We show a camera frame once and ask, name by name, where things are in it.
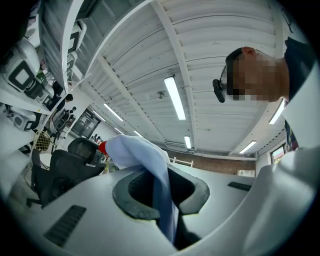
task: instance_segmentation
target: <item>brick wall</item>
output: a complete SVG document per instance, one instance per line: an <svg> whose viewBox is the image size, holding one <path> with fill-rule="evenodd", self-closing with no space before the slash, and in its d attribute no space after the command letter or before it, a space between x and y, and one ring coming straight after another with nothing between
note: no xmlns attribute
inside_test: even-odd
<svg viewBox="0 0 320 256"><path fill-rule="evenodd" d="M176 157L181 161L193 161L194 168L216 173L237 175L238 170L256 170L255 161L215 159L192 154L177 153L169 150L167 150L167 153L169 155L169 158Z"/></svg>

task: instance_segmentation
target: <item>short dark hair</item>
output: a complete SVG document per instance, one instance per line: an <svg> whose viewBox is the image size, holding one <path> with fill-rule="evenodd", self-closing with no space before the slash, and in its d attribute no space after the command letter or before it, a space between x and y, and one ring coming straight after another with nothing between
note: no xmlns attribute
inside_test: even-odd
<svg viewBox="0 0 320 256"><path fill-rule="evenodd" d="M65 100L68 102L71 102L73 99L74 99L74 97L70 93L67 96L65 96Z"/></svg>

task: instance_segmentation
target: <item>white shelf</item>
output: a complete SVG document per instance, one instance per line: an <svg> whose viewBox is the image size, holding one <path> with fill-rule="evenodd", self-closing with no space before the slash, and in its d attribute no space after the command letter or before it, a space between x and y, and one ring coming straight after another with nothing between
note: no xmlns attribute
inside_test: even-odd
<svg viewBox="0 0 320 256"><path fill-rule="evenodd" d="M0 112L0 162L6 159L14 151L34 140L35 133L20 131L7 118L6 113Z"/></svg>
<svg viewBox="0 0 320 256"><path fill-rule="evenodd" d="M4 200L8 198L19 174L24 170L28 162L29 158L19 150L0 160L0 190Z"/></svg>
<svg viewBox="0 0 320 256"><path fill-rule="evenodd" d="M24 92L13 88L4 80L2 75L0 75L0 103L45 115L51 114L50 110L41 105L37 100L29 98Z"/></svg>
<svg viewBox="0 0 320 256"><path fill-rule="evenodd" d="M39 19L39 34L45 63L68 93L67 57L69 41L83 0L47 0Z"/></svg>

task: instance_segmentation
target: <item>black vent grille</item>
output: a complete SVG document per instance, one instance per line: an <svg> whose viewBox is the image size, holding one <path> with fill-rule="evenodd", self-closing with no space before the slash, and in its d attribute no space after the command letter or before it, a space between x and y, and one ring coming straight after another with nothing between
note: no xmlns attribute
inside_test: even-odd
<svg viewBox="0 0 320 256"><path fill-rule="evenodd" d="M249 191L251 189L251 185L242 184L238 182L230 182L228 186L238 190L244 190L244 191Z"/></svg>
<svg viewBox="0 0 320 256"><path fill-rule="evenodd" d="M44 237L59 247L63 247L75 229L86 208L71 206L63 216L44 234Z"/></svg>

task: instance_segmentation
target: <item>white wall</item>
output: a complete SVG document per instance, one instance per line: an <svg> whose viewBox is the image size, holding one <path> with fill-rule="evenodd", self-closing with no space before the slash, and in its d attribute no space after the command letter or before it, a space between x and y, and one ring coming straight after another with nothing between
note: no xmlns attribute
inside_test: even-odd
<svg viewBox="0 0 320 256"><path fill-rule="evenodd" d="M279 148L281 145L286 143L286 139L282 139L268 151L258 156L258 159L255 161L255 176L258 176L260 169L264 166L271 165L271 152Z"/></svg>
<svg viewBox="0 0 320 256"><path fill-rule="evenodd" d="M78 118L82 115L82 113L86 110L86 108L91 104L92 99L88 97L84 92L80 90L80 87L76 87L70 92L73 96L73 100L70 102L67 102L64 105L64 108L66 110L71 110L73 107L76 107L76 110L73 112L75 116L75 120L72 123L69 130L63 135L64 137L67 137L69 131L72 129L72 127L77 122Z"/></svg>
<svg viewBox="0 0 320 256"><path fill-rule="evenodd" d="M95 136L95 134L98 134L98 136L100 136L103 141L107 141L111 137L118 135L118 133L116 133L114 130L112 130L109 126L107 126L102 121L95 128L95 130L92 133L92 136Z"/></svg>
<svg viewBox="0 0 320 256"><path fill-rule="evenodd" d="M255 161L255 176L258 176L260 169L267 165L271 165L270 153L268 151L259 155Z"/></svg>

